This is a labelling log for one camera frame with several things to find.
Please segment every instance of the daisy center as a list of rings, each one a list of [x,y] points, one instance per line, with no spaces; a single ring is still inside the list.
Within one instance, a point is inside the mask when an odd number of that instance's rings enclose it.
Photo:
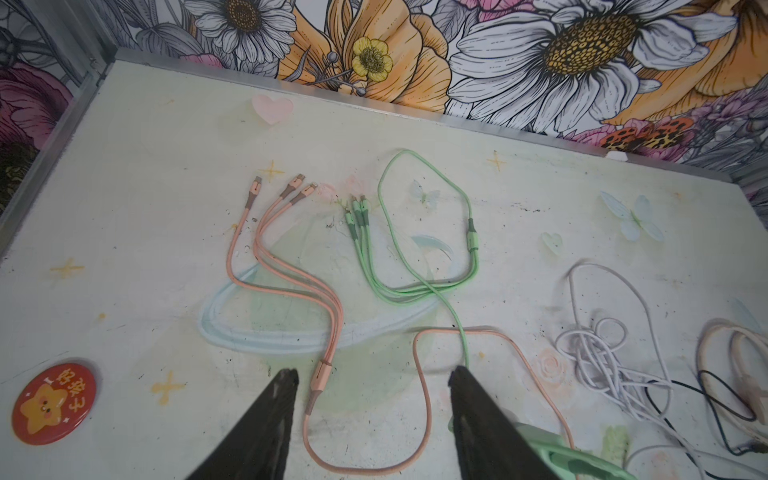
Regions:
[[[252,33],[261,27],[261,15],[248,0],[227,0],[227,17],[238,30]]]
[[[373,73],[382,73],[386,71],[384,67],[384,54],[374,47],[368,47],[360,52],[360,64],[367,71]]]
[[[587,18],[561,32],[545,51],[547,70],[576,75],[607,64],[624,51],[637,32],[628,15]]]

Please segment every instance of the green charging cable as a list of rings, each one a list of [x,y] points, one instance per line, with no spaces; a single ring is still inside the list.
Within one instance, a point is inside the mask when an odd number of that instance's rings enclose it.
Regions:
[[[456,190],[459,195],[462,196],[464,201],[467,204],[467,210],[468,210],[468,228],[467,228],[467,250],[469,251],[469,269],[467,273],[465,273],[464,276],[461,278],[458,278],[456,280],[434,280],[429,281],[419,275],[413,267],[408,263],[408,260],[406,260],[405,255],[402,254],[402,250],[400,249],[400,245],[397,241],[397,237],[395,236],[395,228],[392,225],[392,219],[389,217],[389,212],[386,209],[386,205],[384,203],[384,196],[382,195],[382,185],[384,184],[384,179],[386,178],[386,175],[389,172],[389,169],[392,167],[392,165],[403,155],[408,154],[412,157],[414,157],[416,160],[421,161],[424,165],[429,167],[433,172],[435,172],[440,178],[442,178],[448,185],[450,185],[454,190]],[[407,305],[411,303],[418,302],[420,300],[423,300],[427,297],[430,297],[432,295],[437,296],[440,301],[445,304],[446,307],[448,307],[448,310],[451,312],[451,315],[453,315],[453,319],[456,321],[456,326],[458,327],[459,335],[462,338],[462,348],[464,350],[464,363],[469,368],[469,345],[467,343],[467,336],[464,334],[464,326],[462,325],[462,321],[459,319],[458,314],[451,306],[448,299],[445,298],[444,293],[447,293],[455,288],[458,288],[462,284],[468,282],[472,278],[477,275],[478,272],[478,265],[479,265],[479,256],[478,256],[478,249],[480,247],[480,242],[478,240],[478,234],[477,230],[475,230],[475,222],[472,219],[472,204],[469,201],[469,197],[467,194],[464,193],[464,191],[458,187],[458,185],[454,184],[452,181],[450,181],[440,170],[435,168],[432,164],[430,164],[424,157],[417,154],[415,151],[412,150],[403,150],[400,151],[395,157],[392,158],[392,160],[389,161],[386,168],[384,169],[384,173],[382,173],[381,179],[379,179],[379,188],[378,188],[378,195],[379,195],[379,203],[382,206],[382,211],[384,212],[384,217],[386,218],[387,226],[389,227],[389,234],[392,236],[392,243],[395,244],[395,250],[397,250],[397,254],[400,257],[400,260],[402,261],[403,265],[406,266],[406,269],[413,275],[420,284],[413,285],[413,286],[405,286],[401,288],[392,288],[390,286],[387,286],[382,282],[379,277],[376,275],[376,270],[373,266],[373,255],[372,255],[372,242],[371,242],[371,231],[370,231],[370,223],[369,223],[369,212],[370,212],[370,203],[365,198],[362,197],[362,202],[359,202],[356,198],[353,197],[352,202],[352,209],[347,209],[345,219],[347,226],[349,227],[349,232],[352,235],[352,239],[355,244],[355,250],[357,251],[357,258],[360,262],[360,266],[362,267],[363,275],[366,278],[366,281],[371,286],[371,289],[373,290],[374,294],[384,302],[390,303],[392,305]]]

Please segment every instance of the metal frame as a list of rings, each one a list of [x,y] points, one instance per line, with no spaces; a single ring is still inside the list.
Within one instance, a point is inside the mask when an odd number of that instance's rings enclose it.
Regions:
[[[38,192],[56,165],[58,158],[69,144],[75,129],[85,115],[88,105],[98,92],[98,78],[88,73],[83,78],[80,90],[72,99],[67,110],[59,119],[43,148],[29,168],[22,184],[14,194],[5,212],[0,217],[0,252],[3,256],[13,236],[21,226],[24,217],[35,202]]]
[[[307,85],[297,84],[276,80],[275,78],[260,77],[258,75],[245,73],[242,71],[227,70],[224,68],[214,68],[207,65],[195,64],[191,61],[180,60],[178,58],[156,55],[146,51],[132,50],[130,48],[119,48],[115,55],[115,60],[129,61],[146,65],[148,67],[163,68],[164,70],[179,71],[181,73],[197,75],[199,77],[212,78],[214,80],[228,81],[230,83],[248,85],[250,87],[263,88],[265,90],[277,91],[281,93],[291,93],[304,95],[306,97],[320,98],[327,101],[352,105],[353,107],[363,108],[365,110],[377,111],[383,114],[397,115],[399,117],[418,118],[435,122],[436,124],[447,127],[460,128],[467,131],[494,135],[496,137],[511,138],[528,142],[530,144],[544,145],[546,147],[559,148],[561,150],[578,152],[581,154],[595,155],[597,157],[606,157],[609,150],[602,147],[593,147],[591,145],[579,144],[563,138],[550,137],[547,135],[535,134],[527,131],[515,130],[513,128],[499,127],[498,125],[486,124],[481,121],[468,120],[465,118],[453,117],[451,115],[437,114],[431,111],[420,110],[413,107],[403,107],[402,105],[385,103],[372,100],[370,98],[361,98],[355,95],[344,95],[336,91],[326,90],[324,88],[309,87]],[[732,183],[728,174],[723,172],[705,170],[699,167],[691,167],[685,164],[673,164],[656,160],[654,158],[643,157],[642,155],[626,154],[626,162],[645,167],[660,168],[682,174],[694,175],[697,177],[709,178]]]

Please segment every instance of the black cable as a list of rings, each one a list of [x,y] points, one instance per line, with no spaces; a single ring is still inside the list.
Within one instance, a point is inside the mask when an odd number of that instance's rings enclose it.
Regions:
[[[703,382],[701,381],[701,376],[704,373],[706,373],[709,376],[712,376],[715,380],[720,382],[720,384],[725,386],[725,388],[727,388],[728,391],[731,392],[731,394],[733,396],[735,396],[739,400],[739,402],[741,402],[741,404],[747,410],[749,410],[750,416],[746,417],[744,415],[741,415],[738,412],[735,412],[732,408],[730,408],[726,404],[722,403],[719,399],[717,399],[716,397],[713,397],[712,395],[710,395],[709,392],[707,392],[706,387],[704,387]],[[729,413],[731,413],[732,415],[734,415],[734,416],[744,420],[745,422],[754,422],[755,420],[757,420],[757,415],[755,414],[754,410],[752,410],[752,407],[750,407],[750,405],[746,401],[744,401],[744,399],[742,399],[741,396],[739,396],[739,394],[736,393],[736,391],[730,385],[725,383],[725,381],[723,379],[721,379],[719,376],[715,375],[714,373],[710,372],[709,370],[699,370],[699,372],[697,374],[697,381],[699,382],[699,386],[701,387],[701,390],[699,390],[698,388],[696,388],[694,386],[690,386],[690,385],[688,385],[686,383],[678,382],[677,380],[672,380],[672,383],[675,384],[675,385],[683,386],[683,387],[685,387],[685,388],[687,388],[689,390],[693,390],[694,392],[703,395],[704,398],[707,399],[707,403],[709,404],[710,408],[712,409],[712,413],[715,416],[715,422],[717,422],[717,428],[720,430],[720,436],[723,437],[723,443],[725,444],[726,448],[728,449],[728,452],[730,452],[731,455],[741,456],[741,455],[744,455],[745,453],[754,452],[755,449],[754,449],[753,446],[749,446],[749,447],[746,447],[744,449],[739,449],[739,450],[735,450],[735,451],[731,448],[731,446],[728,443],[728,439],[725,436],[725,431],[723,430],[723,425],[720,423],[720,416],[717,414],[717,410],[715,409],[715,406],[713,405],[713,403],[716,403],[717,405],[723,407]],[[657,381],[656,380],[651,380],[648,383],[657,383]],[[650,404],[654,407],[654,410],[656,410],[656,413],[661,415],[661,410],[659,410],[659,407],[656,406],[656,403],[654,403],[653,399],[650,397],[650,393],[648,392],[648,387],[644,387],[644,390],[645,390],[645,396],[646,396],[646,398],[648,398],[648,402],[650,402]],[[663,418],[663,420],[671,429],[673,429],[675,432],[677,431],[672,426],[672,423],[669,420],[667,420],[666,418]],[[692,456],[690,456],[690,453],[686,452],[685,455],[686,455],[686,457],[688,457],[689,460],[691,460],[692,463],[694,463],[694,464],[696,463],[694,461],[694,458]],[[745,478],[720,477],[720,476],[715,475],[713,473],[709,473],[706,470],[704,470],[704,473],[706,473],[708,477],[714,478],[715,480],[746,480]]]

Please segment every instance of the white daisy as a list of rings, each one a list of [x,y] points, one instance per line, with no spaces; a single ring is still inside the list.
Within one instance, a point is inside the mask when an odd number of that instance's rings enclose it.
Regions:
[[[195,25],[214,45],[240,60],[262,64],[284,58],[296,17],[288,0],[186,0]]]
[[[573,128],[587,113],[615,117],[637,93],[661,83],[638,65],[672,70],[695,64],[701,42],[725,35],[734,17],[672,15],[691,0],[534,0],[538,10],[478,23],[458,43],[451,70],[466,76],[448,91],[445,113],[514,128]]]

